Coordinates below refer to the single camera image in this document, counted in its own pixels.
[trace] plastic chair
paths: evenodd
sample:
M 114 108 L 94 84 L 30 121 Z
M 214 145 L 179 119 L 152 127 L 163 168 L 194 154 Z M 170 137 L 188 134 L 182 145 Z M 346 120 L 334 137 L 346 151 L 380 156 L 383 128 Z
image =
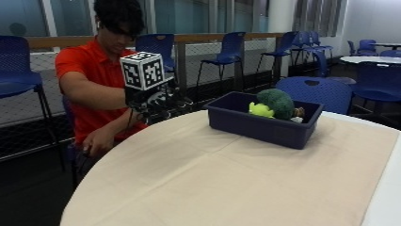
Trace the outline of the plastic chair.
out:
M 360 48 L 358 49 L 358 53 L 363 56 L 379 56 L 376 53 L 375 44 L 376 40 L 360 40 Z
M 401 50 L 386 50 L 380 53 L 382 57 L 401 57 Z
M 304 56 L 306 48 L 312 47 L 311 36 L 307 31 L 300 31 L 298 33 L 298 36 L 294 39 L 292 45 L 296 46 L 296 48 L 291 49 L 291 61 L 292 61 L 292 66 L 295 66 L 299 62 L 300 54 L 302 54 L 303 59 L 306 59 L 306 56 Z M 294 57 L 292 57 L 294 51 L 298 52 L 296 60 L 294 60 Z
M 348 40 L 348 46 L 350 46 L 350 55 L 354 56 L 362 56 L 362 54 L 356 53 L 355 44 L 352 40 Z
M 374 111 L 359 116 L 375 116 L 391 121 L 382 115 L 383 104 L 401 102 L 401 64 L 359 63 L 358 83 L 351 87 L 355 96 L 376 102 Z
M 242 65 L 242 76 L 243 76 L 243 85 L 244 75 L 243 75 L 243 58 L 242 58 L 242 47 L 244 42 L 246 32 L 232 32 L 227 33 L 222 41 L 222 52 L 218 54 L 216 59 L 204 59 L 200 62 L 200 73 L 198 78 L 196 85 L 196 102 L 200 102 L 200 79 L 202 79 L 202 66 L 203 63 L 214 64 L 219 66 L 220 70 L 220 94 L 223 95 L 223 76 L 224 76 L 224 66 L 234 63 L 240 63 Z
M 278 50 L 275 52 L 270 52 L 270 53 L 262 53 L 262 59 L 260 59 L 260 63 L 259 63 L 259 68 L 256 70 L 256 73 L 259 73 L 260 71 L 260 67 L 262 67 L 262 62 L 263 62 L 263 58 L 264 56 L 274 56 L 275 60 L 274 60 L 274 65 L 272 65 L 272 75 L 274 75 L 274 70 L 275 70 L 275 64 L 276 64 L 276 58 L 278 57 L 284 57 L 290 55 L 288 50 L 292 47 L 292 42 L 294 39 L 296 38 L 299 32 L 298 31 L 291 31 L 287 32 L 282 38 L 282 42 L 280 42 L 280 47 L 278 48 Z M 255 76 L 255 87 L 258 86 L 258 76 Z
M 323 51 L 315 51 L 314 57 L 316 58 L 318 64 L 319 64 L 319 77 L 336 80 L 344 84 L 355 84 L 356 81 L 352 78 L 348 77 L 330 77 L 330 69 L 328 69 L 328 61 L 327 61 L 327 56 Z
M 172 58 L 175 34 L 150 34 L 136 38 L 136 51 L 162 54 L 166 73 L 174 73 L 176 81 L 176 61 Z
M 69 123 L 71 125 L 73 128 L 75 128 L 75 125 L 74 125 L 74 119 L 75 119 L 75 116 L 74 116 L 74 111 L 73 111 L 73 108 L 71 108 L 71 103 L 70 103 L 70 100 L 69 98 L 63 95 L 63 99 L 62 99 L 62 102 L 63 102 L 63 107 L 65 107 L 65 112 L 66 112 L 66 116 L 67 116 L 67 119 L 69 119 Z M 67 146 L 67 157 L 69 157 L 69 160 L 71 162 L 71 165 L 73 165 L 73 176 L 74 176 L 74 189 L 77 189 L 78 187 L 78 174 L 77 174 L 77 170 L 78 170 L 78 166 L 77 166 L 77 152 L 79 151 L 78 147 L 75 146 L 74 142 Z
M 332 53 L 334 47 L 331 45 L 322 45 L 320 35 L 316 31 L 310 31 L 310 35 L 312 38 L 312 48 L 323 51 L 330 50 L 330 58 L 334 59 L 334 53 Z
M 320 77 L 295 76 L 279 81 L 276 89 L 302 102 L 324 104 L 326 111 L 347 115 L 352 99 L 350 85 Z
M 31 70 L 31 49 L 29 41 L 23 37 L 0 36 L 0 99 L 23 94 L 30 90 L 38 93 L 43 119 L 53 140 L 50 145 L 59 149 L 61 162 L 65 170 L 63 153 L 54 131 L 54 116 L 43 89 L 43 80 L 41 73 L 35 73 Z

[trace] red shirt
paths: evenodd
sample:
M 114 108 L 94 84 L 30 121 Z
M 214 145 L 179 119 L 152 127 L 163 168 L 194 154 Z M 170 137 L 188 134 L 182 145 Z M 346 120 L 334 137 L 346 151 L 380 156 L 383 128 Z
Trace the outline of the red shirt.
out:
M 122 57 L 135 52 L 125 50 Z M 90 81 L 114 88 L 125 88 L 123 71 L 119 62 L 114 62 L 105 54 L 97 39 L 86 45 L 66 48 L 55 59 L 57 75 L 61 79 L 67 72 L 86 74 Z M 75 142 L 81 144 L 94 130 L 114 121 L 127 111 L 127 107 L 118 110 L 95 110 L 83 105 L 71 104 L 75 116 Z M 142 121 L 135 124 L 129 133 L 117 135 L 117 141 L 122 141 L 130 135 L 144 129 L 148 125 Z

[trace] man's hand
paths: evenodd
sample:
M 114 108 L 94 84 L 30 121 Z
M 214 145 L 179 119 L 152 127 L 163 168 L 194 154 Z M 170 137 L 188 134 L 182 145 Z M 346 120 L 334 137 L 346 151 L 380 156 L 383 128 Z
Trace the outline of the man's hand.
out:
M 105 155 L 114 148 L 115 135 L 115 131 L 111 131 L 107 126 L 97 129 L 83 142 L 83 152 L 87 152 L 90 157 Z

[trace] person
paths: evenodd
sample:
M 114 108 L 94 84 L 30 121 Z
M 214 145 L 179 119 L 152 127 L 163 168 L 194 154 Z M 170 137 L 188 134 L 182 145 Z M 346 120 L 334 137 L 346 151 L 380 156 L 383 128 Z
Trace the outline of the person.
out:
M 94 40 L 63 49 L 55 68 L 75 116 L 75 145 L 97 161 L 117 143 L 147 127 L 140 114 L 131 114 L 126 104 L 119 63 L 122 57 L 135 53 L 127 46 L 144 28 L 138 0 L 97 0 L 95 22 Z

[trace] blue bin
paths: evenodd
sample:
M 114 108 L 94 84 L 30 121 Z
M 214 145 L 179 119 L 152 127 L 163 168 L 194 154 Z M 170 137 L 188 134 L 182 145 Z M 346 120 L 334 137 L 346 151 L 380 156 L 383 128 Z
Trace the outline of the blue bin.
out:
M 255 94 L 235 91 L 208 103 L 204 108 L 208 109 L 211 127 L 294 149 L 303 149 L 315 131 L 324 105 L 295 101 L 295 106 L 306 110 L 304 122 L 299 123 L 251 115 L 251 102 L 259 103 Z

